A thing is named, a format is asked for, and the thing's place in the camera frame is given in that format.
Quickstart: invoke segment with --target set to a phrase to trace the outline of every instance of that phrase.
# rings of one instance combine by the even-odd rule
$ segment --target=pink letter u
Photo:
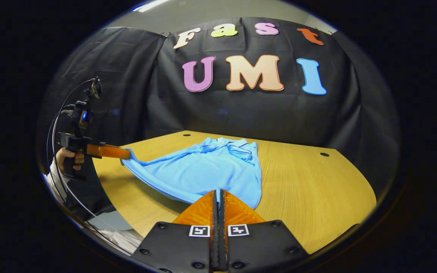
[[[213,81],[214,73],[213,73],[213,62],[215,61],[215,56],[205,57],[201,59],[205,69],[204,69],[204,78],[201,83],[197,83],[194,77],[194,68],[196,65],[195,61],[187,62],[182,66],[184,75],[183,80],[185,83],[185,88],[190,92],[202,92],[210,87]]]

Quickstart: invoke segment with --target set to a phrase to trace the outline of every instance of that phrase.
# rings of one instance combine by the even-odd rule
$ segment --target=black cloth
[[[255,33],[259,22],[273,23],[275,36]],[[232,23],[238,34],[213,38],[214,26]],[[375,65],[345,35],[333,35],[278,19],[243,17],[190,26],[201,28],[189,43],[173,49],[178,34],[169,36],[158,54],[147,101],[146,138],[192,130],[243,138],[329,147],[341,152],[371,183],[377,198],[395,175],[400,134],[397,112]],[[318,34],[324,45],[308,41],[298,28]],[[255,65],[263,54],[279,57],[282,91],[246,84],[240,91],[225,88],[231,55]],[[195,81],[203,79],[204,57],[215,56],[213,82],[205,91],[185,89],[181,65],[196,61]],[[302,91],[305,76],[296,59],[319,63],[323,96]]]
[[[279,34],[257,34],[254,25],[259,22],[273,23]],[[210,36],[215,26],[224,23],[234,24],[238,33]],[[179,33],[196,27],[201,31],[187,45],[173,49]],[[298,28],[316,33],[324,45],[312,43]],[[230,81],[226,57],[243,55],[255,65],[265,54],[279,57],[277,69],[284,90],[260,89],[261,78],[253,89],[247,84],[243,90],[226,89]],[[189,92],[184,87],[182,65],[196,61],[195,81],[201,82],[201,59],[208,56],[216,57],[212,84],[205,91]],[[299,58],[319,63],[326,95],[302,90],[305,75],[296,63]],[[92,101],[95,116],[87,135],[111,145],[191,130],[328,147],[341,152],[361,171],[377,198],[395,175],[400,135],[390,89],[375,64],[339,31],[329,35],[298,23],[261,17],[207,22],[167,38],[132,28],[102,29],[82,43],[56,73],[43,105],[40,128],[50,126],[71,88],[95,76],[102,79],[103,93],[101,99]],[[83,99],[81,90],[68,104],[77,99]],[[45,142],[43,134],[46,132],[38,143]],[[102,201],[105,193],[93,166],[83,172],[93,181],[87,185],[94,188],[86,191],[86,184],[71,183],[78,197],[88,197],[89,206],[105,211],[108,206],[102,204],[110,202]]]
[[[38,120],[38,156],[52,162],[46,154],[47,130],[67,95],[80,83],[99,76],[102,82],[100,99],[92,99],[94,114],[86,136],[110,145],[125,145],[142,140],[142,113],[151,72],[165,37],[133,28],[105,28],[90,36],[62,63],[45,95]],[[76,90],[66,104],[83,100],[83,90]],[[69,118],[59,118],[58,131],[72,132]],[[55,151],[61,147],[55,145]],[[89,156],[80,173],[87,182],[70,181],[68,186],[93,213],[113,211],[114,207],[100,185]],[[69,209],[82,219],[91,215],[70,195]]]

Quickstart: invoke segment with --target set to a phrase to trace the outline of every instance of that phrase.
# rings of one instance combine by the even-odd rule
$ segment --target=black cable
[[[53,159],[55,160],[55,163],[57,164],[57,157],[56,157],[56,154],[55,154],[55,143],[54,143],[54,138],[55,138],[55,128],[57,127],[57,124],[58,124],[58,118],[59,118],[59,116],[60,116],[60,114],[62,113],[62,109],[64,108],[64,105],[65,105],[65,103],[67,102],[67,100],[68,100],[68,98],[70,98],[70,96],[72,95],[72,93],[75,91],[75,90],[77,90],[81,85],[83,85],[84,83],[88,83],[88,82],[90,82],[90,81],[92,81],[92,80],[94,80],[94,79],[90,79],[90,80],[87,80],[87,81],[85,81],[85,82],[83,82],[83,83],[81,83],[81,84],[79,84],[76,88],[74,88],[74,90],[72,90],[69,94],[68,94],[68,96],[66,97],[66,99],[64,100],[64,102],[62,103],[62,106],[60,107],[60,110],[57,112],[57,114],[56,114],[56,116],[55,116],[55,124],[54,124],[54,126],[53,126],[53,134],[52,134],[52,151],[53,151]],[[58,176],[59,176],[59,178],[60,178],[60,181],[62,181],[63,182],[63,178],[62,178],[62,174],[60,173],[60,168],[57,166],[57,173],[58,173]],[[82,203],[81,203],[81,205],[84,207],[84,209],[87,209],[88,211],[90,211],[87,207],[85,207]],[[97,228],[95,228],[94,226],[92,226],[92,228],[94,228],[94,230],[96,230],[102,237],[104,237],[104,238],[106,238],[104,235],[102,235],[102,233],[100,233],[98,230],[97,230]]]
[[[57,115],[55,115],[55,117],[53,118],[53,121],[52,121],[52,124],[50,124],[50,129],[48,129],[48,134],[47,134],[47,143],[46,143],[46,151],[47,151],[47,166],[49,166],[49,171],[50,171],[50,176],[52,177],[52,180],[53,180],[53,184],[55,185],[55,188],[56,188],[56,190],[57,190],[57,192],[58,192],[58,195],[60,195],[60,198],[62,198],[62,202],[65,202],[65,200],[64,200],[64,197],[62,196],[62,194],[60,193],[60,191],[59,191],[59,189],[58,189],[58,187],[57,187],[57,184],[55,183],[55,179],[53,178],[53,175],[52,175],[52,168],[51,168],[51,165],[50,165],[50,161],[49,161],[49,159],[48,159],[48,140],[49,140],[49,138],[50,138],[50,132],[52,131],[52,128],[53,128],[53,123],[56,121],[56,119],[57,119]]]
[[[102,235],[101,232],[99,232],[99,230],[93,226],[91,223],[89,223],[89,221],[86,221],[88,225],[90,225],[97,233],[99,233],[99,235],[101,235],[102,237],[104,237],[106,240],[108,240],[109,242],[111,242],[113,245],[115,245],[116,247],[119,247],[120,249],[122,249],[124,252],[126,252],[129,255],[132,255],[132,253],[128,252],[127,250],[123,249],[122,247],[118,246],[116,243],[114,243],[113,241],[111,241],[110,239],[108,239],[106,236]]]
[[[64,100],[64,102],[62,103],[62,106],[60,107],[60,110],[57,112],[57,114],[56,114],[56,120],[55,120],[55,126],[54,126],[54,128],[56,128],[57,127],[57,123],[58,123],[58,118],[59,118],[59,116],[60,116],[60,113],[62,112],[62,109],[63,109],[63,107],[64,107],[64,105],[65,105],[65,103],[68,101],[68,98],[70,98],[70,96],[72,95],[72,93],[73,92],[75,92],[75,90],[77,90],[80,86],[82,86],[84,83],[88,83],[88,82],[91,82],[92,81],[92,79],[90,79],[90,80],[87,80],[87,81],[85,81],[85,82],[83,82],[83,83],[80,83],[76,88],[74,88],[74,90],[72,90],[68,95],[67,95],[67,97],[65,98],[65,100]],[[55,132],[53,132],[53,134],[52,134],[52,139],[53,138],[55,138]],[[57,163],[57,155],[55,154],[55,143],[52,141],[52,151],[53,151],[53,159],[55,160],[55,164],[58,164]],[[62,175],[61,175],[61,173],[60,173],[60,168],[57,166],[57,173],[58,173],[58,176],[59,176],[59,178],[60,178],[60,181],[62,181],[62,183],[63,183],[63,178],[62,178]]]

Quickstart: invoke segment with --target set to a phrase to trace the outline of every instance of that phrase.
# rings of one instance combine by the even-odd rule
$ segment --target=colorful foam letter
[[[176,42],[176,45],[173,47],[173,49],[180,48],[182,46],[185,46],[188,44],[187,40],[193,39],[195,36],[195,33],[199,32],[200,28],[192,29],[189,31],[182,32],[178,35],[178,41]]]
[[[318,73],[318,62],[308,59],[296,59],[298,64],[301,64],[305,72],[305,86],[303,91],[313,95],[325,95],[326,89],[321,86]]]
[[[236,26],[234,24],[222,24],[214,28],[215,31],[210,33],[212,37],[234,36],[237,34]]]
[[[276,35],[279,31],[275,28],[272,23],[257,23],[254,25],[256,32],[260,35]]]
[[[307,38],[310,42],[321,46],[324,45],[322,41],[317,40],[316,37],[318,37],[318,34],[312,33],[309,29],[298,29],[298,30],[301,31],[305,35],[305,38]]]
[[[215,57],[205,57],[201,59],[201,62],[203,63],[205,69],[204,69],[204,78],[201,83],[197,83],[195,81],[194,76],[194,68],[196,65],[195,61],[187,62],[182,66],[184,74],[183,74],[183,80],[185,83],[185,88],[190,92],[201,92],[203,90],[206,90],[210,87],[213,81],[213,62],[215,61]]]
[[[230,64],[230,83],[226,86],[227,90],[244,89],[245,85],[241,83],[241,75],[250,89],[255,88],[261,75],[262,82],[259,84],[259,88],[262,90],[281,91],[284,89],[284,85],[279,82],[278,56],[262,55],[254,67],[241,55],[227,57],[225,61]]]

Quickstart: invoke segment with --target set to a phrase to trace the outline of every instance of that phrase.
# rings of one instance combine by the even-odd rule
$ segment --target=letter a
[[[212,37],[234,36],[237,34],[236,25],[234,24],[218,25],[214,30],[215,31],[210,33],[210,36]]]

